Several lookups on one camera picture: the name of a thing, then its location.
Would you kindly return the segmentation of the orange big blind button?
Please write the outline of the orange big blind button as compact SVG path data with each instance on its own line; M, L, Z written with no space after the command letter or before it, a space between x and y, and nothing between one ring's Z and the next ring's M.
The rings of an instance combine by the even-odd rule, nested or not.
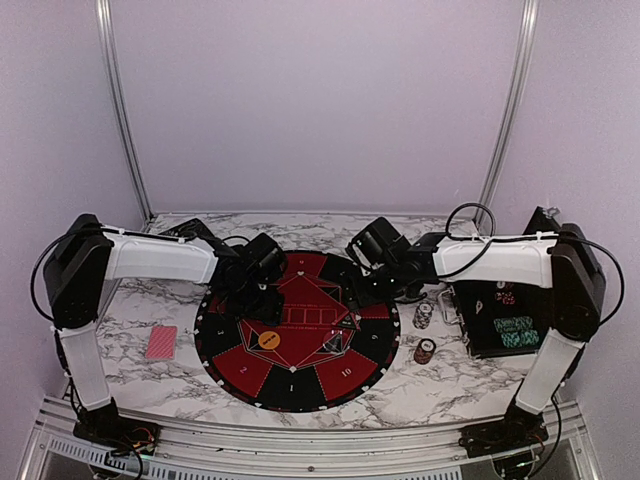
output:
M258 345L263 350L275 350L280 342L281 337L275 331L265 331L258 336Z

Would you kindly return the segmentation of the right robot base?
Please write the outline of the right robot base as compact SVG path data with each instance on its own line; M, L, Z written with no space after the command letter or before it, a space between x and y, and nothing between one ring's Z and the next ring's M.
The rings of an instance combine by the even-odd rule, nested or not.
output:
M503 479L523 479L533 472L549 434L542 415L509 415L501 420L463 427L459 446L469 458L491 456L494 471Z

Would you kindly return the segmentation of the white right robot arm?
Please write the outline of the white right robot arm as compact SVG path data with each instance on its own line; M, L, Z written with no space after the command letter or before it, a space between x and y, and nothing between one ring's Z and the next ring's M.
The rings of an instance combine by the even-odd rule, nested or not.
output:
M575 224L520 236L429 232L415 242L380 217L346 252L363 271L371 297L414 297L446 283L479 355L533 351L536 358L501 419L495 438L515 448L602 324L606 279Z

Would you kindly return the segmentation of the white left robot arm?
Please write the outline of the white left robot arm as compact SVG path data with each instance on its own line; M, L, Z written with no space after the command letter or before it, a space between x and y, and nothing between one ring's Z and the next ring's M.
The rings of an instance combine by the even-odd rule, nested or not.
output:
M275 283L287 256L268 234L232 246L193 218L162 233L131 231L79 215L55 242L43 277L66 367L86 426L106 445L125 438L126 423L108 407L112 394L97 340L111 291L126 279L209 285L230 302L234 316L264 323L280 319L283 299Z

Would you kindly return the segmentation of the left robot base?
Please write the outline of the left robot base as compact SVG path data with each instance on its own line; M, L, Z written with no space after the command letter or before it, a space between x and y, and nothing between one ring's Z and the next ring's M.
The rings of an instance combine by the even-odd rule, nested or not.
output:
M81 408L73 435L110 447L114 456L153 453L160 426L153 422L123 417L115 404L97 410Z

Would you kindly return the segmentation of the white blue chip stack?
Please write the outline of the white blue chip stack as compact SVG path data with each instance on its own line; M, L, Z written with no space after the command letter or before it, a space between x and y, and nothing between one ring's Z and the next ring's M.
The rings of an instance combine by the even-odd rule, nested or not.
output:
M424 330L426 329L431 322L433 316L434 308L431 303L423 302L420 303L415 310L413 317L413 325L416 329Z

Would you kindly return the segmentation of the black floral box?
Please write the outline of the black floral box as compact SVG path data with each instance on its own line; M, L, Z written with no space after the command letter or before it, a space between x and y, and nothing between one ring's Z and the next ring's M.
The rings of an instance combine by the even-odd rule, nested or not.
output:
M197 218L187 220L167 230L160 232L161 236L180 237L187 240L202 239L212 240L214 234L211 230Z

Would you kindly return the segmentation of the red brown chip stack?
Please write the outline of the red brown chip stack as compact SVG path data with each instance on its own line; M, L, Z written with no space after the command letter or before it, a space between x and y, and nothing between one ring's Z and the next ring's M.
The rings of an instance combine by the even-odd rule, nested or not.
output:
M436 344L432 339L421 339L414 350L414 361L419 365L428 364L436 351Z

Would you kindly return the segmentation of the round red black poker mat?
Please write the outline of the round red black poker mat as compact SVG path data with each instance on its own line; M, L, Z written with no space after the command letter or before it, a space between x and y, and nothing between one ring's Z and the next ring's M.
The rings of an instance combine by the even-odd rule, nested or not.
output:
M224 391L257 408L308 413L349 402L374 386L397 353L401 322L392 302L360 307L350 277L358 268L347 258L314 251L291 251L276 286L284 295L277 326L222 318L205 295L194 323L199 359ZM318 352L332 329L353 336L341 355ZM258 336L275 331L281 342L263 350Z

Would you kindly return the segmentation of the red playing card deck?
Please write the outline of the red playing card deck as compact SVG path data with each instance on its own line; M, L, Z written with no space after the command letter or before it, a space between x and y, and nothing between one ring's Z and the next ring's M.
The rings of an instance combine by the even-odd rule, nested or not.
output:
M175 357L178 328L154 326L151 329L145 351L146 360L173 360Z

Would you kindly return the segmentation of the black poker chip case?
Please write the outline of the black poker chip case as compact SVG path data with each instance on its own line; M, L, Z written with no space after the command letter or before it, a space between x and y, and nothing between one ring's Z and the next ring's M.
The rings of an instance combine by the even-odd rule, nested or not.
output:
M586 343L598 329L606 282L582 228L540 210L531 221L537 231L449 238L442 248L441 277L474 357L532 354L549 331Z

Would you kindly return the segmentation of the aluminium front rail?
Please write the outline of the aluminium front rail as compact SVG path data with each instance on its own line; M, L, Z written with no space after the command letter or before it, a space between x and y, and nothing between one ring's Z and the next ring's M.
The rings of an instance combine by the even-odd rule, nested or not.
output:
M578 404L548 408L543 446L471 458L458 423L366 430L225 425L126 411L159 425L143 459L147 479L501 479L509 466L534 465L541 479L602 479Z

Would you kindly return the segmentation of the right aluminium frame post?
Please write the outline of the right aluminium frame post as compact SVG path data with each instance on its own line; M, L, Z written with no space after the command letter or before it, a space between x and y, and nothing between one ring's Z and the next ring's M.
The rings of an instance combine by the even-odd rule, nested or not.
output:
M531 65L539 9L540 1L538 0L525 0L522 2L520 27L507 97L489 167L479 197L479 202L485 207L490 207L494 200L500 175L506 164L511 134L526 88Z

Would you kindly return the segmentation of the aluminium frame post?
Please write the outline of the aluminium frame post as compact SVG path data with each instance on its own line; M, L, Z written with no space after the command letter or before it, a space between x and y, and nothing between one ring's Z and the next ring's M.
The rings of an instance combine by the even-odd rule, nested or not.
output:
M95 2L95 7L100 42L103 50L105 72L125 161L131 177L133 191L139 210L144 222L148 223L154 218L154 213L144 184L142 170L138 160L134 137L126 108L126 100L121 80L115 32L112 21L111 2L108 0L97 0Z
M490 207L494 200L500 175L506 164L511 134L526 88L531 65L539 9L540 1L538 0L525 0L522 2L520 27L507 97L489 167L479 197L479 202L485 207Z

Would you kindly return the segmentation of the left aluminium frame post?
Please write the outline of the left aluminium frame post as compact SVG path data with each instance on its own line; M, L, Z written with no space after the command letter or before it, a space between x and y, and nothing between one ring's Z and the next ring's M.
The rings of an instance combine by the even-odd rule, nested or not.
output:
M100 42L103 50L105 72L125 161L131 177L133 191L139 210L144 222L148 223L154 218L154 213L144 184L142 170L138 160L134 137L126 108L126 100L121 80L115 32L112 21L111 2L108 0L97 0L95 2L95 7Z

